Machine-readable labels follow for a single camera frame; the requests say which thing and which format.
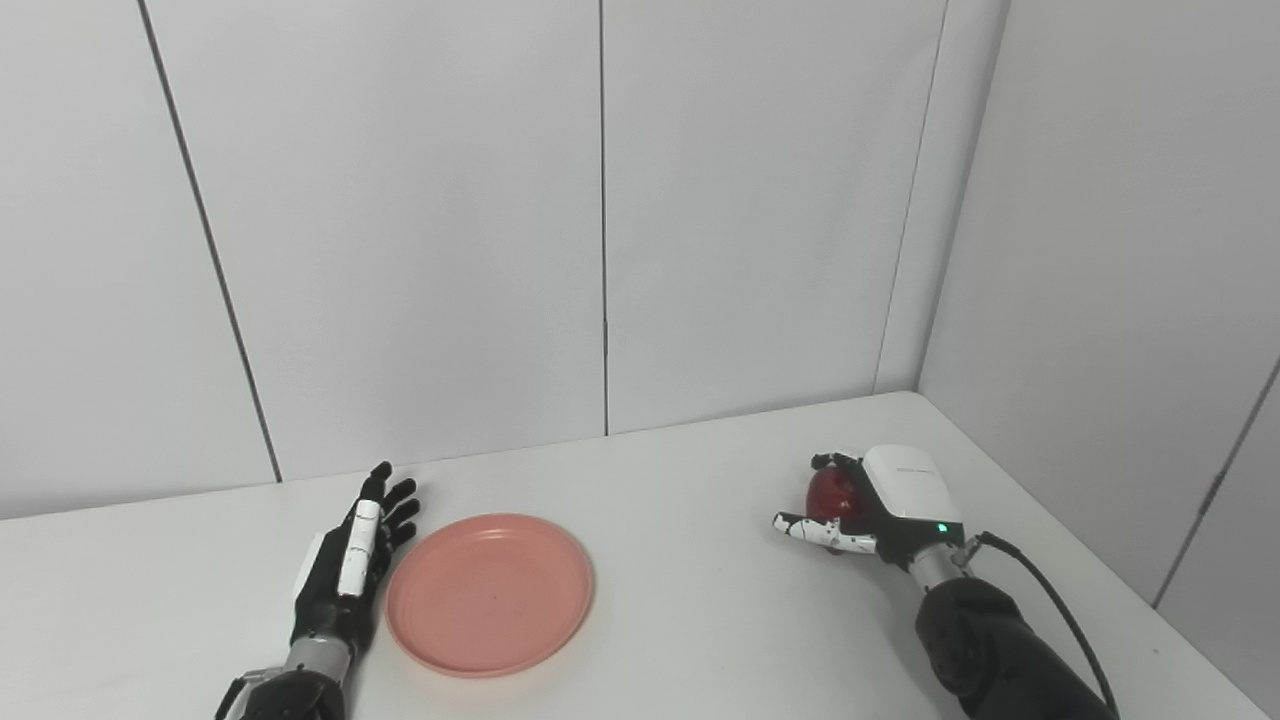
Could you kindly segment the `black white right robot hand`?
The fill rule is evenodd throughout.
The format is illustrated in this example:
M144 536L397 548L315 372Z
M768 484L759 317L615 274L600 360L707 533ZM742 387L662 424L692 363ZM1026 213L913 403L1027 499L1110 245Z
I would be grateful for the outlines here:
M772 527L831 553L874 555L905 571L928 553L966 543L959 506L925 451L878 445L861 456L812 457L805 511L777 512Z

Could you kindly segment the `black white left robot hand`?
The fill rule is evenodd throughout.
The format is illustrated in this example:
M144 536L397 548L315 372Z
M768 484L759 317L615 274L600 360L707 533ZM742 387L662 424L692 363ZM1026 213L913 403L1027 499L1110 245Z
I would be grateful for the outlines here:
M374 601L387 577L396 552L416 534L413 519L421 503L412 478L388 483L393 466L378 464L362 483L357 500L342 521L326 532L317 547L312 565L294 600L294 624L291 642L305 637L328 635L343 641L353 657L369 650L375 619ZM357 511L371 509L372 537L370 555L360 589L340 589L342 564Z

